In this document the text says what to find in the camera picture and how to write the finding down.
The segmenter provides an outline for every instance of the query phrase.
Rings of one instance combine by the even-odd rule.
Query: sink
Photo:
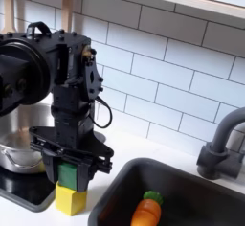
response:
[[[159,226],[244,226],[245,195],[151,159],[128,162],[90,214],[89,226],[130,226],[146,191],[164,197]]]

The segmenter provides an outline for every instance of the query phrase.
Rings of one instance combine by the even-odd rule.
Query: pot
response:
[[[21,105],[0,118],[0,166],[16,173],[45,171],[39,152],[31,150],[31,126],[54,126],[49,104]]]

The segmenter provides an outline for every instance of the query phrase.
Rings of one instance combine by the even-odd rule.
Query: backsplash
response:
[[[61,0],[15,0],[15,24],[61,27]],[[0,29],[4,26],[0,0]],[[198,155],[223,117],[245,106],[245,20],[158,0],[75,0],[73,30],[89,36],[112,127]],[[98,123],[108,120],[99,106]],[[240,151],[245,124],[229,148]]]

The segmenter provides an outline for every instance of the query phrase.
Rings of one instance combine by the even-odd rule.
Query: stovetop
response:
[[[0,196],[34,212],[45,210],[55,197],[46,173],[18,174],[0,167]]]

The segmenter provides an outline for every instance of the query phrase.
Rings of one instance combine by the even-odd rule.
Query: gray faucet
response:
[[[245,122],[245,107],[227,115],[219,124],[212,142],[202,147],[197,165],[201,176],[215,180],[220,174],[237,178],[242,167],[244,154],[237,154],[226,149],[233,129]]]

